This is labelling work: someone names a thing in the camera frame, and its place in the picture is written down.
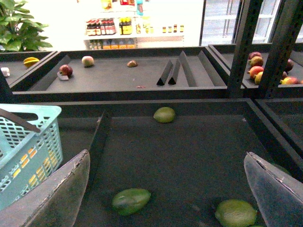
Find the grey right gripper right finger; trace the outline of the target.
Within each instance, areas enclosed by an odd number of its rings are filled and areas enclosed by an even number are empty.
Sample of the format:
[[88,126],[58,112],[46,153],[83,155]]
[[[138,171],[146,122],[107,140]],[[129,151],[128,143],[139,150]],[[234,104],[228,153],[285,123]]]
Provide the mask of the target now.
[[248,184],[268,227],[303,225],[303,183],[249,152],[244,158]]

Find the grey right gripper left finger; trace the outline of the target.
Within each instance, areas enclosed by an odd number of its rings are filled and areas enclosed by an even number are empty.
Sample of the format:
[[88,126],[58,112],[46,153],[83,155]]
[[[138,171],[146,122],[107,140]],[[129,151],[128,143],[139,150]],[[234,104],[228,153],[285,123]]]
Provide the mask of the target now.
[[83,150],[0,212],[2,227],[72,227],[84,196],[90,156]]

